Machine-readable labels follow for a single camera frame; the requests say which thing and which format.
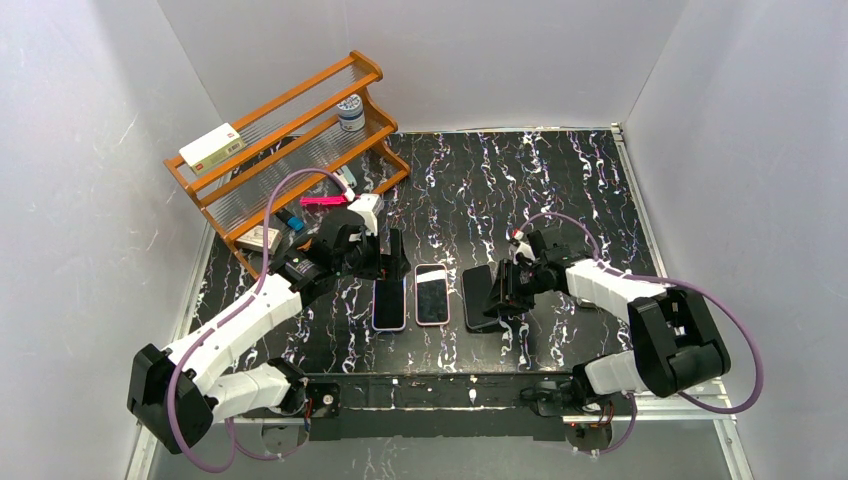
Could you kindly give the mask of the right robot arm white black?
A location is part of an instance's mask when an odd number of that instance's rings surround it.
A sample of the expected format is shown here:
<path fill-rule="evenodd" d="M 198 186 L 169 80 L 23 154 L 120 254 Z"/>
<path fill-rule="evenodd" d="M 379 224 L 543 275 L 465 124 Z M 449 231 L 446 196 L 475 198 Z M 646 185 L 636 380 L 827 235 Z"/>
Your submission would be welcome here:
<path fill-rule="evenodd" d="M 730 370 L 730 355 L 701 294 L 613 273 L 585 251 L 547 241 L 539 230 L 512 244 L 511 257 L 497 265 L 485 316 L 524 314 L 534 308 L 536 295 L 559 292 L 629 327 L 629 350 L 573 368 L 568 399 L 587 404 L 622 391 L 664 398 Z"/>

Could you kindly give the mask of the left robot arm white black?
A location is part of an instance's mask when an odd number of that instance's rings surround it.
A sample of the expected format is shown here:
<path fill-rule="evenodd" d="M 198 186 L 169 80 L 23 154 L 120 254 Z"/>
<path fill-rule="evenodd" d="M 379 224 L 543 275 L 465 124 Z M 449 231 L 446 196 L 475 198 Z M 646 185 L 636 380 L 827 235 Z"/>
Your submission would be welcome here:
<path fill-rule="evenodd" d="M 312 234 L 277 252 L 264 276 L 194 332 L 132 361 L 127 408 L 172 454 L 189 454 L 211 426 L 260 408 L 280 408 L 302 388 L 292 363 L 271 360 L 249 371 L 228 368 L 267 333 L 299 315 L 346 276 L 399 281 L 411 269 L 400 229 L 382 252 L 376 215 L 328 213 Z"/>

